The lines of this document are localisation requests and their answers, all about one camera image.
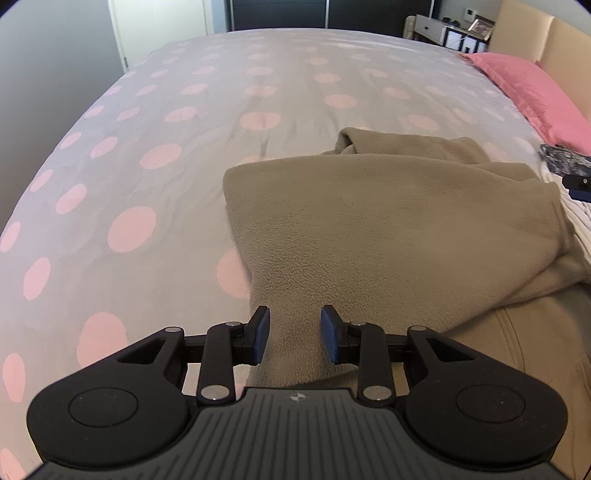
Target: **white door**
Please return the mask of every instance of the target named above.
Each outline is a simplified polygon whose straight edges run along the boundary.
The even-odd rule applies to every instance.
[[[126,66],[170,41],[207,34],[204,0],[111,0],[115,34]]]

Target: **ribbed black plate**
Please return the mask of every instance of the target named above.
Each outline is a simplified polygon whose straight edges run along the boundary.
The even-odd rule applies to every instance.
[[[564,480],[549,463],[475,472],[424,452],[396,415],[356,403],[348,390],[251,388],[228,407],[203,410],[155,458],[118,471],[47,463],[33,480]]]

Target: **polka dot bedspread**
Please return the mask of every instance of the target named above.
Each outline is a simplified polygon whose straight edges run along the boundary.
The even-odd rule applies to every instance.
[[[74,124],[0,238],[5,480],[39,463],[25,414],[47,384],[165,326],[195,335],[248,319],[222,176],[329,150],[343,127],[468,136],[495,161],[540,168],[540,138],[514,104],[440,47],[304,29],[153,52]]]

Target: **beige headboard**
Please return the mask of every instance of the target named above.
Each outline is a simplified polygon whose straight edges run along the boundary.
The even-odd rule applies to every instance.
[[[591,123],[591,37],[555,18],[540,66]]]
[[[517,0],[503,0],[488,50],[538,61],[553,19],[552,15]]]
[[[503,0],[489,51],[540,66],[591,124],[591,36],[517,0]]]

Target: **pink pillowcase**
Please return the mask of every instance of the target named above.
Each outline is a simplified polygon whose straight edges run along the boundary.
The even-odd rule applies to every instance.
[[[591,155],[591,125],[544,70],[528,60],[499,53],[462,56],[513,100],[544,142]]]

